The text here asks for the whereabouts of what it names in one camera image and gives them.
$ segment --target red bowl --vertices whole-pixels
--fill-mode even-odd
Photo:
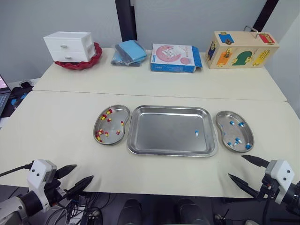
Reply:
[[[96,42],[94,42],[94,46],[96,49],[96,55],[93,56],[89,62],[60,62],[55,61],[55,64],[60,65],[61,67],[67,68],[67,69],[75,69],[75,70],[82,70],[87,69],[92,66],[94,66],[100,59],[100,56],[102,54],[102,48],[100,45]]]

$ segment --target white plastic drawer unit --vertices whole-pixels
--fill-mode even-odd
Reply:
[[[89,32],[55,32],[44,37],[53,61],[88,62],[96,54]]]

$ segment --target folded cloth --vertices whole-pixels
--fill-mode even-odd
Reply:
[[[126,65],[142,61],[147,57],[146,51],[138,44],[137,41],[124,41],[115,47]]]
[[[116,66],[127,66],[125,64],[125,62],[122,60],[120,54],[117,51],[115,51],[115,53],[113,55],[111,64],[116,65]],[[140,64],[141,64],[141,62],[138,61],[138,62],[130,63],[128,66],[130,66],[130,67],[139,67]]]

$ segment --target metal tray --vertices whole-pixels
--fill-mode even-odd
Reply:
[[[119,142],[125,134],[125,125],[129,119],[130,110],[124,105],[113,105],[105,109],[97,118],[94,129],[93,136],[95,140],[104,145],[112,145]]]
[[[152,155],[210,157],[218,150],[210,114],[198,107],[137,107],[127,145],[133,153]]]
[[[216,124],[220,129],[222,141],[226,148],[237,152],[248,152],[253,148],[254,138],[252,131],[246,121],[235,112],[221,111],[216,115]],[[228,143],[234,145],[236,138],[239,138],[242,143],[238,143],[236,146],[229,146]]]

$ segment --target white table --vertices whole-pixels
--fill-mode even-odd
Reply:
[[[286,101],[285,96],[263,68],[203,69],[195,73],[150,71],[148,59],[140,67],[110,64],[114,50],[103,49],[100,62],[92,68],[73,71],[52,64],[34,90],[146,95],[188,98],[223,98]]]
[[[285,159],[296,173],[294,182],[300,178],[299,121],[287,102],[51,91],[31,92],[0,130],[0,171],[43,158],[59,168],[78,164],[62,179],[63,188],[92,174],[94,180],[87,191],[250,197],[227,173],[257,190],[261,186],[264,168],[227,150],[219,135],[218,152],[209,158],[135,155],[127,148],[127,132],[114,146],[98,144],[93,137],[94,123],[106,107],[115,104],[126,105],[130,111],[139,105],[198,106],[206,109],[213,120],[219,111],[232,110],[253,131],[255,145],[249,154],[269,161]],[[0,184],[27,186],[27,173],[23,170],[1,177]]]

